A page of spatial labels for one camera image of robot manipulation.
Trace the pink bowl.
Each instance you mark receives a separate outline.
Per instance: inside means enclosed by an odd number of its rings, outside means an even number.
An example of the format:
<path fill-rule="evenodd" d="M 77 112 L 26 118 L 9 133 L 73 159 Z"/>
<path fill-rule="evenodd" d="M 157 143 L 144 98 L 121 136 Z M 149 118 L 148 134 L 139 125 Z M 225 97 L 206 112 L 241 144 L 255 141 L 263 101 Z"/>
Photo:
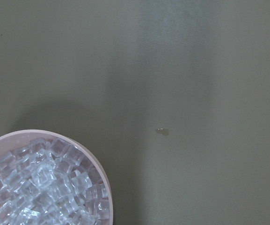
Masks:
<path fill-rule="evenodd" d="M 113 209 L 113 199 L 112 199 L 112 192 L 111 192 L 109 179 L 106 175 L 104 168 L 102 167 L 98 159 L 95 157 L 95 155 L 79 142 L 69 137 L 66 137 L 64 135 L 60 135 L 51 131 L 38 130 L 38 129 L 20 130 L 20 131 L 15 131 L 15 132 L 5 134 L 0 137 L 0 157 L 4 155 L 6 152 L 8 152 L 9 150 L 15 150 L 17 148 L 23 147 L 27 145 L 30 141 L 37 138 L 44 138 L 44 139 L 49 139 L 49 140 L 53 140 L 55 138 L 61 138 L 69 142 L 70 144 L 76 146 L 80 151 L 82 151 L 90 159 L 90 161 L 98 170 L 105 184 L 106 190 L 108 192 L 110 218 L 108 219 L 108 221 L 103 222 L 103 224 L 113 225 L 114 224 L 114 209 Z"/>

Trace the clear ice cubes pile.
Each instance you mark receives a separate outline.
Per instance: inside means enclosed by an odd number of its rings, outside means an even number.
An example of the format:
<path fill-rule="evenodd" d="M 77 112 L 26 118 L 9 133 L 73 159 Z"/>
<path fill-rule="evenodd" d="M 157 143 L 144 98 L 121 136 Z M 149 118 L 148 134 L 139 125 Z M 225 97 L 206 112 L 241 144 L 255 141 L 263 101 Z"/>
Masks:
<path fill-rule="evenodd" d="M 95 165 L 63 139 L 0 155 L 0 225 L 107 225 L 109 205 Z"/>

